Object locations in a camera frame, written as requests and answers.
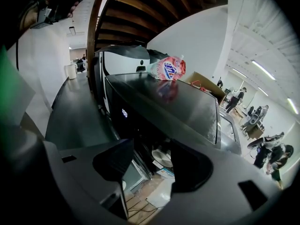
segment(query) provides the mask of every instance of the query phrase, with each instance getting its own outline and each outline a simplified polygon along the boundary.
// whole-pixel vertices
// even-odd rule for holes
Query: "white wall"
[[[257,91],[249,106],[254,106],[256,109],[258,106],[265,105],[269,106],[269,110],[262,122],[265,127],[263,136],[273,136],[281,132],[286,134],[295,123],[296,117],[284,107],[269,99],[262,92]]]
[[[35,91],[26,109],[45,135],[51,105],[66,79],[64,66],[70,63],[67,34],[59,23],[28,30],[19,39],[19,73]],[[7,52],[15,67],[15,45]]]
[[[11,64],[4,46],[0,48],[0,64],[0,121],[18,126],[35,92]]]
[[[226,77],[227,77],[227,75],[228,75],[228,72],[229,72],[229,70],[225,67],[225,68],[223,69],[222,73],[220,74],[220,77],[221,77],[221,80],[222,80],[222,81],[225,81],[225,80],[226,80]]]
[[[147,49],[170,56],[184,55],[186,74],[183,80],[194,71],[212,79],[226,35],[226,8],[214,7],[179,21],[153,38]]]
[[[86,48],[79,48],[79,49],[70,50],[70,59],[74,60],[76,58],[82,58],[84,54],[86,56],[85,49]]]
[[[245,81],[243,82],[241,88],[243,87],[247,88],[247,92],[244,94],[244,98],[243,98],[243,105],[245,107],[248,107],[248,105],[251,103],[252,99],[254,98],[257,90]]]
[[[224,91],[225,89],[230,89],[231,87],[233,87],[234,89],[240,89],[240,86],[243,83],[243,79],[239,78],[231,71],[229,71],[226,78],[222,79],[222,82]]]
[[[211,78],[211,80],[214,83],[218,82],[225,68],[228,55],[230,52],[230,48],[231,48],[231,43],[233,40],[234,30],[236,28],[236,25],[238,24],[238,19],[240,16],[240,10],[242,4],[243,4],[243,0],[228,0],[228,11],[227,11],[228,18],[227,18],[226,36],[224,39],[222,52],[219,56],[217,66],[213,73],[214,78]]]

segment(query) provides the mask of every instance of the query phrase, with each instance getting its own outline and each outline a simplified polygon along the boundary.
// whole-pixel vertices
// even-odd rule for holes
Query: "desk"
[[[233,111],[234,111],[234,113],[238,116],[238,117],[240,117],[240,121],[243,119],[243,118],[245,118],[247,115],[241,110],[241,109],[239,109],[238,107],[235,107],[234,109],[233,109]]]
[[[250,138],[260,138],[260,136],[263,135],[263,131],[260,129],[260,127],[256,124],[249,132],[248,132],[248,140]]]
[[[247,116],[247,109],[244,109],[242,106],[240,105],[236,105],[236,108],[238,108],[245,116]]]

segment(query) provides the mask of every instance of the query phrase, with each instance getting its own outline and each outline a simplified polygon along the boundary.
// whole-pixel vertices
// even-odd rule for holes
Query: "cable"
[[[21,26],[21,21],[22,21],[22,18],[23,18],[23,23],[22,23],[22,28],[24,28],[25,26],[25,18],[26,16],[28,15],[29,11],[36,5],[36,2],[34,1],[31,1],[26,9],[24,10],[25,12],[22,12],[21,13],[21,16],[19,17],[19,22],[18,22],[18,26],[17,26],[17,34],[20,34],[20,26]],[[17,70],[19,71],[19,35],[18,35],[18,38],[17,38],[17,41],[15,43],[15,63],[16,63],[16,67],[17,67]]]
[[[15,62],[16,62],[17,70],[19,71],[18,47],[19,47],[19,38],[18,38],[17,42],[15,43]]]
[[[252,155],[251,155],[251,152],[252,152],[252,151],[253,151],[253,150],[251,150],[251,151],[249,152],[249,154],[250,154],[251,158],[255,159],[255,157],[252,157]]]
[[[128,210],[128,212],[132,212],[132,211],[143,211],[143,212],[153,212],[153,211],[155,211],[155,210],[157,210],[157,209],[159,209],[159,208],[163,208],[163,207],[158,207],[158,208],[155,208],[155,209],[153,209],[153,210],[150,210],[150,211],[146,211],[146,210],[143,210],[143,209],[135,209],[135,210]]]

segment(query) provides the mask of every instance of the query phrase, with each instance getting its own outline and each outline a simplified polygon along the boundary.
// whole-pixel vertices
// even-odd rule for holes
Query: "black machine top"
[[[59,152],[53,143],[20,127],[0,128],[6,168],[2,220],[40,224],[42,217],[51,224],[131,224],[120,180],[133,159],[134,140]],[[209,146],[171,142],[176,168],[172,196],[149,225],[265,224],[289,201],[277,201],[279,188],[244,158]]]
[[[150,56],[150,63],[158,62],[164,58],[169,57],[167,53],[163,54],[162,52],[152,50],[152,49],[147,49],[147,52],[149,53]]]
[[[109,75],[107,80],[134,111],[169,138],[220,148],[218,103],[212,95],[147,73]]]

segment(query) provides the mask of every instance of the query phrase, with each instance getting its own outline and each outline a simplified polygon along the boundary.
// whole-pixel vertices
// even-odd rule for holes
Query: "wooden staircase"
[[[228,0],[107,0],[98,17],[101,1],[95,1],[90,17],[88,61],[95,51],[108,45],[146,47],[150,40],[181,19],[228,3]]]

